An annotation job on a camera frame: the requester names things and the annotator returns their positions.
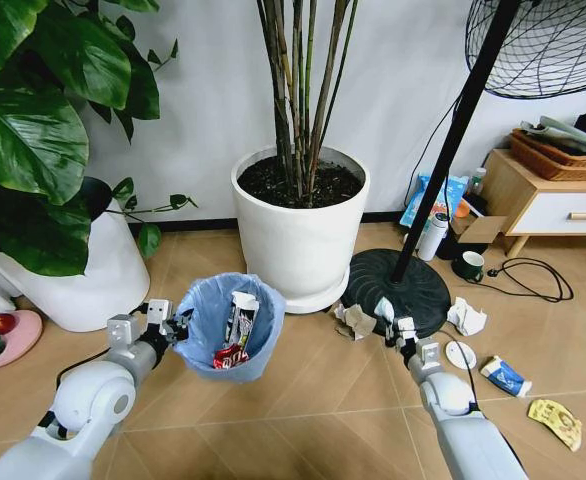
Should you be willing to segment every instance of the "pink slipper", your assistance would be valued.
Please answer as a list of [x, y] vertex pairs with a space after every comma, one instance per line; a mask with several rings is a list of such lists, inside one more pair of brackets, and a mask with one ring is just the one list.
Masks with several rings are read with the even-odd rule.
[[42, 334], [42, 319], [29, 310], [9, 312], [15, 317], [15, 328], [6, 335], [0, 335], [6, 348], [0, 353], [0, 367], [11, 363], [28, 352]]

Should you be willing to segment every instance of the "cup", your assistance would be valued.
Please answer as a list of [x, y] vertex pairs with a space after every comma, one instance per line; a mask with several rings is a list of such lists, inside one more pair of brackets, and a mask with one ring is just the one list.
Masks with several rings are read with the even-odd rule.
[[458, 277], [474, 282], [479, 282], [484, 277], [483, 267], [484, 258], [482, 255], [471, 251], [464, 252], [451, 264], [451, 268]]

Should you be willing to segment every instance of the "black round base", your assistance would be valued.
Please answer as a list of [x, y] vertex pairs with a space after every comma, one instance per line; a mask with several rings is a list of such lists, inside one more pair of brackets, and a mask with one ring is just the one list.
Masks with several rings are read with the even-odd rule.
[[[364, 313], [375, 318], [376, 305], [386, 297], [396, 317], [413, 317], [418, 337], [428, 337], [446, 321], [451, 306], [449, 289], [435, 270], [416, 257], [411, 257], [402, 282], [391, 282], [399, 257], [400, 252], [386, 248], [355, 255], [342, 303], [345, 307], [360, 304]], [[374, 332], [384, 336], [385, 330], [384, 321], [378, 318]]]

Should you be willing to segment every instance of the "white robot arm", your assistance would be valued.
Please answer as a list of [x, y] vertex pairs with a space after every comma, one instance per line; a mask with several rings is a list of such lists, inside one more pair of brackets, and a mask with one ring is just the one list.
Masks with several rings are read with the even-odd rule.
[[[418, 340], [410, 317], [385, 316], [391, 339], [420, 387], [424, 408], [455, 480], [520, 480], [527, 476], [493, 423], [476, 408], [470, 387], [439, 364], [437, 343]], [[168, 300], [151, 300], [147, 330], [132, 315], [108, 321], [103, 361], [76, 367], [31, 435], [0, 458], [0, 480], [89, 480], [100, 448], [130, 412], [136, 389], [169, 345], [188, 337], [190, 312], [172, 316]], [[396, 344], [399, 332], [399, 345]]]

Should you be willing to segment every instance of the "yellow wrapper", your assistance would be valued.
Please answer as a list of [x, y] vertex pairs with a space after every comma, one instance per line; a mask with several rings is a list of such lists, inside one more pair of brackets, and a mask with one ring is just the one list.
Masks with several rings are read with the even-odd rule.
[[576, 452], [582, 444], [582, 422], [563, 405], [553, 400], [534, 400], [529, 406], [529, 418], [546, 425], [564, 444]]

